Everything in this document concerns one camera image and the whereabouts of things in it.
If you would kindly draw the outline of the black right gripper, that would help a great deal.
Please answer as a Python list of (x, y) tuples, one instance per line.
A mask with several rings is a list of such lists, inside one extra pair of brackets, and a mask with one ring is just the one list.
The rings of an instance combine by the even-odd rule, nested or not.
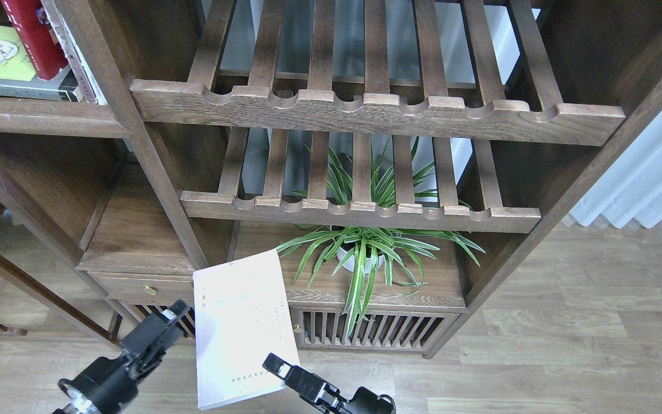
[(299, 365), (291, 365), (270, 353), (262, 366), (283, 380), (284, 385), (322, 413), (396, 413), (394, 399), (359, 387), (349, 401), (342, 398), (339, 388)]

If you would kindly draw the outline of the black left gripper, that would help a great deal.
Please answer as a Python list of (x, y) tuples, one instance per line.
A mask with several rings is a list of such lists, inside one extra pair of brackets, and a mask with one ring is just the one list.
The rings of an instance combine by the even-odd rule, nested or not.
[(183, 336), (178, 321), (191, 307), (182, 300), (160, 313), (147, 316), (119, 346), (122, 356), (101, 356), (74, 379), (60, 379), (58, 386), (70, 402), (53, 413), (119, 413), (137, 397), (137, 381), (146, 377), (160, 362), (167, 349)]

